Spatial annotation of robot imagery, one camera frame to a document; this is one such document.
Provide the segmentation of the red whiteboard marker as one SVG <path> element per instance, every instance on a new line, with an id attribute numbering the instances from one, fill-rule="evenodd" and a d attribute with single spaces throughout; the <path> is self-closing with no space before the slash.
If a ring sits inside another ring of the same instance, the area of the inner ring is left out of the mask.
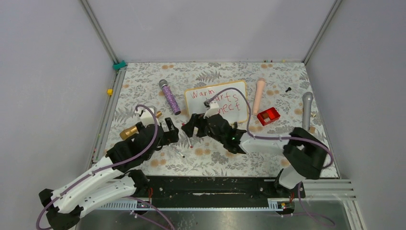
<path id="1" fill-rule="evenodd" d="M 191 142 L 190 138 L 186 135 L 186 133 L 185 133 L 185 136 L 186 136 L 186 138 L 187 138 L 187 141 L 188 141 L 188 144 L 189 144 L 189 148 L 192 149 L 192 148 L 193 148 L 193 145 L 192 145 L 192 142 Z"/>

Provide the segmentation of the yellow framed whiteboard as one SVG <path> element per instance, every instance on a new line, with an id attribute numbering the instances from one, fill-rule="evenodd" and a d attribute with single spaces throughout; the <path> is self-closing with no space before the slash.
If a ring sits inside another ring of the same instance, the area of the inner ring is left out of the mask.
<path id="1" fill-rule="evenodd" d="M 204 106 L 204 101 L 224 89 L 227 90 L 214 99 L 219 105 L 219 114 L 230 123 L 247 121 L 248 107 L 244 99 L 247 95 L 247 84 L 243 80 L 186 90 L 184 97 L 188 114 L 205 113 L 207 107 Z"/>

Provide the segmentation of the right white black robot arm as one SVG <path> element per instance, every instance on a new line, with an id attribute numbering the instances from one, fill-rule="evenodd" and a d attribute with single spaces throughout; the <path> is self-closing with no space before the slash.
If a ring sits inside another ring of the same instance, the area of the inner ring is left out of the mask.
<path id="1" fill-rule="evenodd" d="M 305 179 L 318 180 L 328 155 L 328 148 L 301 127 L 284 137 L 255 136 L 229 124 L 221 115 L 193 114 L 181 128 L 188 137 L 211 137 L 233 154 L 284 156 L 290 165 L 278 173 L 274 182 L 275 193 L 281 197 L 287 197 Z"/>

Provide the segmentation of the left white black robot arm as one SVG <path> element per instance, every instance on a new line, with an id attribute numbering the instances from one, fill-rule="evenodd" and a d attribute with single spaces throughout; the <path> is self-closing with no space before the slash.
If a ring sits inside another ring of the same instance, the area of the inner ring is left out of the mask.
<path id="1" fill-rule="evenodd" d="M 179 129 L 165 118 L 168 131 L 156 120 L 138 123 L 138 132 L 117 142 L 95 165 L 67 185 L 44 189 L 39 198 L 42 215 L 53 230 L 69 230 L 81 218 L 111 201 L 147 194 L 149 181 L 137 167 L 171 143 L 179 141 Z"/>

